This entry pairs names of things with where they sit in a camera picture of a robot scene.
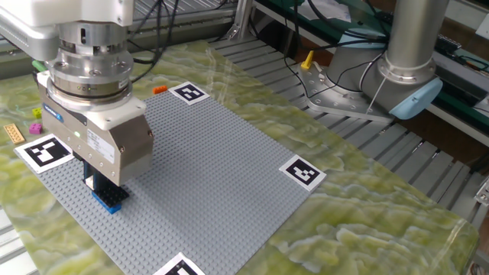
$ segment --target yellow handle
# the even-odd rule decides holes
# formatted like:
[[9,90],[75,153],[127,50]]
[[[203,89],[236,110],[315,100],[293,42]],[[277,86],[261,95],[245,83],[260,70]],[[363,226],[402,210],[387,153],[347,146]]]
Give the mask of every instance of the yellow handle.
[[314,51],[311,50],[309,52],[309,54],[307,55],[307,58],[306,58],[306,61],[304,61],[300,66],[303,68],[303,69],[306,69],[308,70],[310,67],[311,67],[311,63],[313,62],[313,55],[314,55]]

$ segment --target black and white marker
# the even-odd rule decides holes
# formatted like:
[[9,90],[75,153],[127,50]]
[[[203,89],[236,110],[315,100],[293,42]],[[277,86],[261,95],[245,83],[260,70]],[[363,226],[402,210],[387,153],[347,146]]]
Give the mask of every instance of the black and white marker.
[[293,156],[279,170],[309,191],[314,190],[326,178],[325,173],[298,155]]
[[188,105],[201,102],[209,97],[206,92],[202,91],[199,87],[193,85],[191,82],[185,82],[170,88],[169,91],[177,98],[182,99]]
[[173,257],[167,264],[161,267],[153,275],[205,275],[190,259],[182,252]]
[[15,148],[36,173],[43,173],[73,159],[72,150],[54,134]]

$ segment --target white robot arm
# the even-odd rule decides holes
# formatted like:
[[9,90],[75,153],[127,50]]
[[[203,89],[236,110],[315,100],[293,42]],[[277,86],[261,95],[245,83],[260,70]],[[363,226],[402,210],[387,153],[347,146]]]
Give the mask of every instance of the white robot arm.
[[59,24],[132,24],[134,0],[0,0],[0,34],[36,60],[57,55]]
[[146,105],[131,93],[133,10],[133,0],[0,0],[0,34],[49,69],[38,77],[44,127],[83,161],[108,208],[101,194],[127,197],[119,186],[152,159]]

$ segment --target metal bracket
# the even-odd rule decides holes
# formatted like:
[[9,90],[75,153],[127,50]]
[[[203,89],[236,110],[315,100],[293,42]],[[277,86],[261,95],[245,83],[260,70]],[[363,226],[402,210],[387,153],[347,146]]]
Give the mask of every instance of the metal bracket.
[[226,37],[231,40],[238,38],[239,40],[246,36],[248,28],[248,19],[250,18],[253,0],[239,0],[236,8],[235,23],[229,29]]
[[374,104],[368,110],[371,99],[363,92],[352,92],[335,86],[327,76],[321,74],[318,68],[322,70],[316,64],[308,70],[298,66],[299,76],[306,87],[308,98],[306,101],[309,108],[318,112],[347,115],[371,121],[393,121],[394,117],[380,106]]

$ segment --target marble tabletop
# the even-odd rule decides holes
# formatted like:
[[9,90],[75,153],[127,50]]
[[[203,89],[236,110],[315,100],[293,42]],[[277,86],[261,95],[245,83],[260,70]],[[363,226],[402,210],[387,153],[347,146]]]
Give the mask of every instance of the marble tabletop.
[[[145,69],[136,66],[133,74]],[[205,41],[169,48],[134,85],[134,94],[146,99],[153,87],[185,81],[328,174],[239,275],[450,275],[470,264],[479,238],[472,225],[273,94]],[[0,125],[15,123],[27,141],[35,140],[39,136],[28,127],[40,123],[31,112],[37,107],[32,76],[0,82]],[[0,131],[0,204],[40,273],[121,274],[14,148]]]

